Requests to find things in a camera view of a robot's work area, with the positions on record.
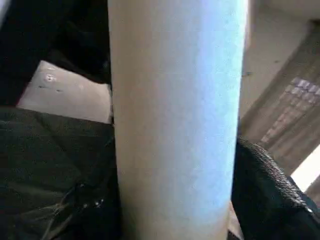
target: black bag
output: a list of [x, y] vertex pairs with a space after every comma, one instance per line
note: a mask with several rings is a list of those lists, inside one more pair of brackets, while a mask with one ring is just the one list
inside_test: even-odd
[[1, 108], [0, 238], [118, 239], [111, 125]]

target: black fabric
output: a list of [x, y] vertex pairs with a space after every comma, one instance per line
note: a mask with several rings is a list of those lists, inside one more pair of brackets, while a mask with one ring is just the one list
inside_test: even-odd
[[1, 239], [118, 238], [111, 125], [1, 108], [0, 131]]
[[[302, 194], [268, 152], [238, 139], [232, 204], [245, 240], [320, 239], [318, 211]], [[292, 228], [299, 231], [289, 233]]]

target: white wall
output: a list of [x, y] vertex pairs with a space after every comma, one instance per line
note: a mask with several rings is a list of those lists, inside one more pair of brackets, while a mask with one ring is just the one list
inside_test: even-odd
[[254, 16], [244, 56], [239, 115], [242, 118], [268, 87], [308, 32], [308, 21], [263, 7]]

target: white cylindrical pole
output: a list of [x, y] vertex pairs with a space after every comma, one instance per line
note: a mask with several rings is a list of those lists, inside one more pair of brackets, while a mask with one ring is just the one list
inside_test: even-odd
[[226, 239], [244, 2], [108, 1], [124, 239]]

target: cylinder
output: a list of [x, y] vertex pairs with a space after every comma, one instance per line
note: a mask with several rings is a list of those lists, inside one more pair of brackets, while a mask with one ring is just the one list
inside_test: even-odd
[[124, 239], [225, 240], [246, 1], [108, 11]]

